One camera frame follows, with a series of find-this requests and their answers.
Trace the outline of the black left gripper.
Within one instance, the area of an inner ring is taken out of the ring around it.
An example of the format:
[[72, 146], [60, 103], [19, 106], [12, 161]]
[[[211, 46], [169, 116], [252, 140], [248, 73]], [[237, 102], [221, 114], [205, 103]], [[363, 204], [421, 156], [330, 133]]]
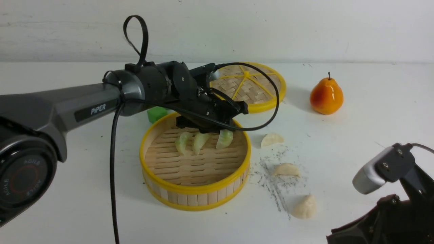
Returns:
[[198, 90], [191, 98], [176, 102], [178, 128], [198, 129], [200, 133], [219, 133], [221, 130], [235, 131], [234, 117], [248, 114], [244, 101], [234, 101], [222, 91], [209, 88]]

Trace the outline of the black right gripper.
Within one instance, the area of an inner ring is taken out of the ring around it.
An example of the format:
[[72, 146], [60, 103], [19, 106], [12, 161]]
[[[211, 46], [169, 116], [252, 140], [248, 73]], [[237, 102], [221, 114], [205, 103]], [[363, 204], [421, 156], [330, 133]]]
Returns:
[[432, 244], [433, 179], [415, 165], [400, 179], [408, 200], [382, 197], [361, 218], [333, 229], [329, 244]]

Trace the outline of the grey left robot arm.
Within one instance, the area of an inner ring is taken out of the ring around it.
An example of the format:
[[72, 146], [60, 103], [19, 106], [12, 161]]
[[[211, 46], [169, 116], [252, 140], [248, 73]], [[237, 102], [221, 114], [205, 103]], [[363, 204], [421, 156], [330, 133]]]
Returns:
[[32, 206], [46, 192], [58, 162], [67, 159], [66, 134], [118, 109], [132, 116], [155, 104], [180, 113], [177, 125], [204, 133], [233, 126], [248, 114], [210, 88], [218, 65], [188, 69], [183, 62], [126, 64], [97, 84], [1, 96], [1, 226]]

